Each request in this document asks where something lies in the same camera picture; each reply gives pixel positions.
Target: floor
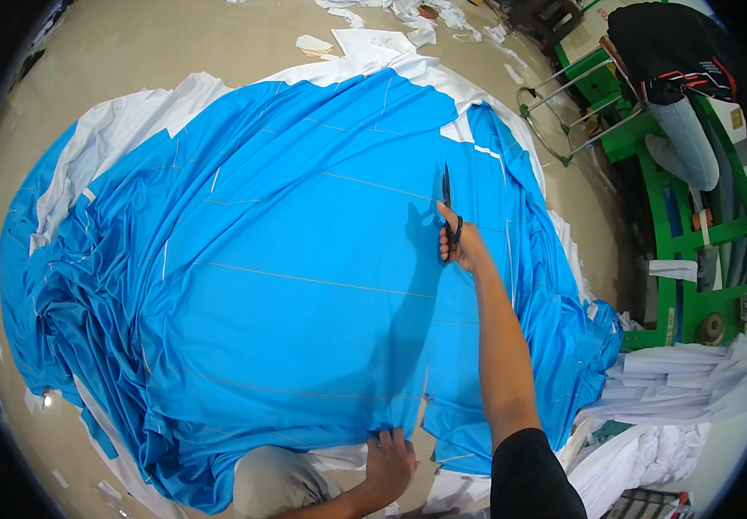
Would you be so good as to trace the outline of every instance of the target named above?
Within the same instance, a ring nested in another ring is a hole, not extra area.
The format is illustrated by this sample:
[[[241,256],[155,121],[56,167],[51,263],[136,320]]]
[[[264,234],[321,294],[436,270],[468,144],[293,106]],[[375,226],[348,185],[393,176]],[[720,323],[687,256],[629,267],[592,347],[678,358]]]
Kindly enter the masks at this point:
[[[475,27],[497,25],[487,6],[462,4]],[[353,8],[367,28],[408,32],[378,7]],[[279,70],[309,62],[295,47],[303,34],[333,42],[332,28],[346,28],[311,1],[251,0],[230,5],[224,0],[79,0],[47,41],[47,52],[26,78],[0,104],[0,230],[28,171],[72,122],[92,106],[141,88],[173,88],[192,72],[206,71],[232,87],[260,80]],[[440,57],[443,65],[470,79],[509,107],[517,105],[518,85],[503,68],[510,61],[488,42],[455,41],[443,24],[436,45],[420,54]],[[529,84],[551,75],[533,42],[511,35],[504,46],[529,64]],[[564,110],[576,108],[565,100]],[[557,120],[544,119],[543,130],[559,147],[566,145]],[[623,243],[615,218],[614,195],[595,165],[582,153],[565,168],[540,146],[545,168],[547,205],[572,225],[583,260],[583,273],[593,293],[618,305],[618,250]],[[105,517],[109,509],[92,490],[105,480],[123,492],[88,441],[77,410],[56,395],[51,404],[31,413],[25,404],[25,383],[7,345],[0,309],[0,402],[2,419],[24,453],[39,482],[69,517]],[[421,506],[437,465],[428,461],[433,439],[421,429],[414,438],[421,460],[415,481],[399,500],[403,511]],[[53,475],[67,482],[63,488]],[[334,474],[352,487],[362,473]],[[148,509],[125,497],[132,517],[154,518]],[[204,516],[186,510],[189,516]],[[221,516],[231,516],[224,512]]]

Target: khaki pants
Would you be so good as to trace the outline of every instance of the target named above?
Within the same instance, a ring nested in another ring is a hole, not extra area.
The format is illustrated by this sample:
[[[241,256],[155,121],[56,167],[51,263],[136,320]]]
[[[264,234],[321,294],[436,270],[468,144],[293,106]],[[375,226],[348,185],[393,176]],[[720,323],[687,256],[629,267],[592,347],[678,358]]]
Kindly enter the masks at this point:
[[[243,457],[235,473],[235,519],[266,519],[307,505],[324,503],[342,490],[304,457],[279,447],[259,447]],[[384,519],[380,510],[368,519]]]

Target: green machine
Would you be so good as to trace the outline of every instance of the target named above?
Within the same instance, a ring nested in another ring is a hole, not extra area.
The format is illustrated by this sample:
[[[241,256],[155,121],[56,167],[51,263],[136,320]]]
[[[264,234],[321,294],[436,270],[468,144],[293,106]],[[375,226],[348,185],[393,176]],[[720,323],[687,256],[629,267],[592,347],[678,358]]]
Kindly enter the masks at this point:
[[[596,11],[600,2],[607,0],[595,0],[584,11]],[[598,14],[592,15],[606,22],[607,14],[600,8]],[[610,55],[600,47],[571,67],[563,47],[556,46],[555,52],[561,68],[566,68],[563,79],[576,80],[576,92],[583,96],[590,110],[600,109],[599,115],[603,118],[623,121],[600,140],[610,163],[638,160],[648,191],[657,259],[696,261],[711,247],[718,252],[720,266],[716,275],[720,281],[714,290],[700,291],[696,283],[658,277],[656,329],[625,332],[622,347],[672,346],[674,338],[681,342],[704,342],[706,327],[717,327],[717,322],[724,328],[724,340],[747,331],[747,273],[732,274],[739,271],[742,264],[747,272],[747,177],[734,144],[709,100],[696,99],[694,108],[706,133],[713,133],[715,141],[725,151],[725,158],[718,157],[724,170],[725,188],[711,192],[714,223],[703,232],[705,230],[696,225],[693,218],[687,184],[662,170],[650,157],[644,136],[665,134],[652,114],[637,113],[637,107],[622,97],[617,63],[603,64]],[[730,202],[731,212],[716,210],[722,204],[721,199]]]

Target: scissors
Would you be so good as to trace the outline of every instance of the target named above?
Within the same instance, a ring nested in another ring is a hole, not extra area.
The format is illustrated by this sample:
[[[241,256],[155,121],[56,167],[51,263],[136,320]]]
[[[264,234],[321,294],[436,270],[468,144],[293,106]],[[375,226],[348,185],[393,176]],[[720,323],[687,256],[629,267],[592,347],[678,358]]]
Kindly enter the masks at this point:
[[[442,173],[442,202],[447,208],[451,209],[451,181],[448,178],[448,162],[446,162],[446,171]],[[451,224],[446,220],[446,238],[448,239],[448,257],[446,261],[451,261],[451,253],[457,249],[457,243],[460,241],[460,233],[463,230],[463,217],[457,215],[457,230],[451,231]]]

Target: jeans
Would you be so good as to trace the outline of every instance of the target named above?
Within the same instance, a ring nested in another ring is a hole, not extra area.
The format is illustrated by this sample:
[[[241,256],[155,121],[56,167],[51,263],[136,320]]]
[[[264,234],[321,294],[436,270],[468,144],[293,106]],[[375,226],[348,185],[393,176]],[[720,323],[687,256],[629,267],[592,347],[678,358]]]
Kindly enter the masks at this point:
[[[247,452],[235,473],[232,507],[235,519],[265,519],[307,505],[324,503],[342,490],[313,465],[280,447]],[[383,519],[385,511],[368,519]]]
[[[648,103],[662,130],[670,137],[645,140],[653,160],[687,182],[696,195],[711,191],[720,180],[720,166],[696,112],[687,97],[672,105]]]

